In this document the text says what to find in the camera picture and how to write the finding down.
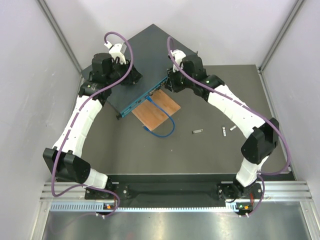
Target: dark gray panel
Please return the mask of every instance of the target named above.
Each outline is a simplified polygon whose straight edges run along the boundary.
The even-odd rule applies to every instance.
[[[61,230],[82,213],[50,212]],[[299,203],[263,203],[250,218],[235,213],[120,212],[110,218],[85,216],[61,234],[46,226],[43,240],[311,240]]]
[[[119,113],[126,109],[146,93],[153,90],[165,77],[167,69],[172,68],[173,64],[168,59],[167,38],[169,35],[156,25],[152,24],[128,41],[133,50],[133,64],[142,78],[133,86],[115,86],[112,88],[112,94],[107,101]],[[174,41],[176,49],[184,51],[186,55],[194,54],[189,48],[178,41]],[[125,57],[130,58],[130,52],[127,49]],[[92,66],[83,70],[82,74],[88,79]]]
[[[256,66],[207,66],[209,74],[217,74],[230,89],[250,107],[271,117]],[[164,90],[181,109],[173,115],[175,132],[157,138],[142,128],[130,113],[121,120],[106,104],[94,120],[83,146],[82,158],[93,168],[107,174],[175,174],[175,173],[236,173],[243,156],[245,137],[219,110],[186,89],[179,93]],[[222,135],[227,128],[227,137]],[[166,134],[172,128],[167,120],[155,132]],[[192,134],[192,130],[203,129]],[[281,147],[270,156],[263,170],[275,172],[283,167]]]

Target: wall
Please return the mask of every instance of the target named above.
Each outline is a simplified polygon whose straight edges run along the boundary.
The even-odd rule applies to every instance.
[[[205,65],[259,66],[295,0],[46,2],[85,68],[95,53],[106,51],[106,32],[130,38],[152,23],[199,51]]]
[[[0,1],[0,239],[27,239],[79,75],[35,0]]]
[[[290,146],[294,169],[307,180],[320,211],[320,1],[305,1],[264,71]]]

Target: blue cable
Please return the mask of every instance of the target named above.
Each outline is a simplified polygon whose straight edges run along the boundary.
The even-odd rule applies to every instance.
[[[169,137],[174,131],[175,131],[175,128],[176,128],[176,124],[175,124],[175,121],[174,119],[165,111],[163,110],[160,106],[158,106],[152,99],[150,96],[147,96],[146,99],[152,103],[153,105],[155,105],[158,109],[160,109],[165,115],[168,116],[168,118],[171,120],[172,124],[173,124],[173,128],[171,130],[171,132],[169,132],[167,135],[158,135],[152,131],[150,131],[146,126],[143,126],[143,128],[148,131],[149,133],[151,133],[152,135],[158,137],[158,138],[166,138],[166,137]]]

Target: brown wooden panel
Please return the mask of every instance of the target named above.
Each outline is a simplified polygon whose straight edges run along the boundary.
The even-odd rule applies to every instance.
[[[152,100],[170,116],[180,109],[180,106],[173,101],[162,90],[156,91],[152,96]],[[165,120],[168,119],[160,109],[153,105],[148,100],[145,100],[137,106],[132,113],[150,130],[153,131]]]

